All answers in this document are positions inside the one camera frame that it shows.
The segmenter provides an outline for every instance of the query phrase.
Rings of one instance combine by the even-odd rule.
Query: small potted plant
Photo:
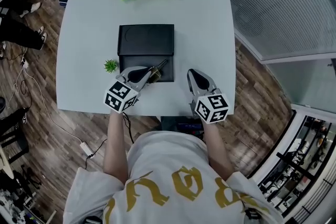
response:
[[[112,73],[114,71],[116,71],[116,69],[118,68],[118,62],[116,60],[107,60],[104,64],[105,70],[108,73]]]

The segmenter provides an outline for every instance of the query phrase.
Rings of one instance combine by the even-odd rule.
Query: gold lettering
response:
[[[140,197],[140,195],[138,195],[135,192],[136,185],[142,185],[142,186],[147,187],[152,194],[153,202],[155,202],[158,205],[163,206],[169,200],[169,196],[164,196],[160,193],[160,189],[154,181],[151,181],[150,179],[145,178],[147,175],[151,174],[152,172],[153,171],[139,177],[138,179],[132,180],[126,185],[127,212],[132,210],[132,208],[134,207],[137,201],[136,197]]]
[[[115,203],[116,203],[116,200],[114,198],[111,198],[109,200],[109,202],[107,203],[107,207],[109,208],[107,211],[106,211],[106,214],[105,214],[105,223],[106,224],[109,224],[109,220],[110,220],[110,215],[111,215],[111,212],[115,206]]]
[[[235,191],[233,191],[231,188],[224,185],[222,179],[220,177],[217,177],[215,179],[216,184],[218,185],[219,189],[216,191],[215,198],[219,205],[219,207],[224,208],[226,206],[229,206],[237,201],[240,201],[239,196]],[[225,190],[229,189],[232,192],[232,201],[229,201],[225,196]]]
[[[241,193],[240,194],[240,198],[242,199],[243,202],[250,204],[254,207],[257,207],[260,210],[266,211],[269,213],[269,210],[266,207],[261,207],[257,204],[257,202],[249,195],[245,194],[245,193]]]
[[[184,176],[185,184],[183,183],[181,179],[180,172],[187,174]],[[188,170],[187,168],[182,166],[180,170],[172,173],[172,178],[173,178],[174,186],[175,186],[177,193],[181,194],[182,196],[188,198],[191,201],[195,200],[196,197],[203,190],[203,182],[202,182],[201,173],[195,167]],[[197,185],[196,193],[190,190],[193,184],[193,178],[195,179],[196,185]]]

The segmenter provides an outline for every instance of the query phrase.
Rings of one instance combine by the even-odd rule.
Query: cable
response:
[[[92,158],[92,157],[97,153],[97,151],[102,147],[102,145],[104,144],[104,142],[105,142],[106,140],[107,140],[107,139],[105,139],[103,142],[101,142],[101,145],[99,146],[99,148],[97,148],[97,150],[96,150],[93,154],[89,155],[89,156],[85,159],[85,170],[86,170],[87,165],[88,165],[88,163],[87,163],[88,159]]]
[[[80,143],[83,143],[83,141],[82,141],[79,137],[77,137],[77,136],[75,136],[75,135],[73,135],[73,134],[70,134],[67,130],[63,129],[61,126],[57,125],[57,124],[52,120],[52,118],[51,118],[51,116],[50,116],[50,114],[49,114],[49,111],[48,111],[48,109],[47,109],[47,106],[46,106],[46,104],[45,104],[45,102],[44,102],[44,98],[43,98],[43,94],[42,94],[40,85],[38,84],[38,82],[36,81],[35,78],[33,78],[32,76],[30,76],[30,75],[27,73],[26,69],[24,69],[24,72],[26,73],[27,76],[29,76],[30,78],[32,78],[32,79],[36,82],[36,84],[37,84],[37,86],[38,86],[38,88],[39,88],[39,90],[40,90],[40,93],[41,93],[41,97],[42,97],[43,105],[44,105],[44,107],[46,108],[47,113],[48,113],[48,116],[49,116],[50,120],[52,121],[52,123],[53,123],[54,125],[56,125],[57,127],[59,127],[60,129],[62,129],[62,130],[63,130],[64,132],[66,132],[67,134],[69,134],[69,135],[71,135],[72,137],[78,139],[78,140],[80,141]]]
[[[9,102],[8,102],[8,108],[10,108],[10,107],[9,107],[9,104],[11,103],[11,100],[12,100],[12,98],[13,98],[13,96],[14,96],[15,90],[16,90],[17,93],[19,93],[19,88],[18,88],[18,86],[17,86],[17,80],[19,79],[19,77],[20,77],[22,71],[23,71],[23,66],[22,66],[21,71],[20,71],[19,75],[17,76],[16,81],[15,81],[15,83],[14,83],[14,85],[13,85],[12,96],[11,96],[10,99],[9,99]]]
[[[29,89],[29,87],[27,85],[27,81],[26,81],[26,77],[25,77],[25,73],[24,72],[22,72],[22,76],[23,76],[23,80],[21,81],[21,84],[20,84],[20,90],[21,90],[21,93],[23,95],[26,95],[27,91],[29,92],[29,95],[30,95],[30,105],[29,105],[28,109],[30,109],[32,107],[32,104],[33,104],[33,99],[32,99],[32,95],[31,95],[32,93],[30,92],[30,89]],[[23,90],[22,90],[22,83],[23,82],[25,83],[25,92],[23,92]]]
[[[25,51],[23,51],[23,47],[22,47],[22,53],[20,53],[20,54],[18,54],[17,56],[15,56],[14,58],[8,58],[8,57],[4,57],[4,59],[7,59],[8,61],[12,61],[12,60],[15,60],[17,57],[19,57],[19,56],[21,56],[21,55],[25,55],[26,53],[27,53],[27,50],[28,50],[28,48],[26,48],[26,50]]]
[[[133,141],[133,137],[132,137],[132,132],[131,132],[131,121],[130,121],[130,119],[128,118],[128,115],[127,115],[125,112],[123,112],[123,114],[124,114],[123,119],[124,119],[125,125],[126,125],[126,127],[127,127],[127,129],[128,129],[128,133],[129,133],[129,135],[130,135],[131,141],[132,141],[132,143],[134,143],[134,141]]]

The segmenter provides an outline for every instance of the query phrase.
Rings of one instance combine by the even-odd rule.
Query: sneaker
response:
[[[29,11],[27,11],[27,10],[24,10],[23,12],[22,12],[22,14],[20,15],[20,18],[23,18],[26,14],[28,14],[29,13]]]
[[[37,2],[35,4],[32,4],[31,9],[30,9],[30,13],[33,13],[33,12],[37,11],[40,7],[41,7],[41,2]]]
[[[38,33],[39,35],[41,35],[42,32],[43,32],[43,30],[44,30],[44,26],[41,26],[40,29],[37,30],[37,33]]]
[[[26,124],[27,123],[27,113],[24,114],[23,118],[22,118],[22,123]]]
[[[47,39],[47,33],[43,33],[43,35],[41,36],[41,39],[42,39],[42,41],[43,41],[43,44],[42,44],[40,50],[42,50],[43,45],[44,45],[44,43],[46,42],[46,39]]]

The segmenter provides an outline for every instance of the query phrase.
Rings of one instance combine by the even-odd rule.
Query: black trousers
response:
[[[10,41],[37,50],[40,50],[43,45],[41,36],[37,31],[9,18],[1,20],[0,41]]]
[[[2,0],[0,2],[0,7],[12,9],[18,15],[21,15],[24,10],[30,12],[32,4],[22,0]]]

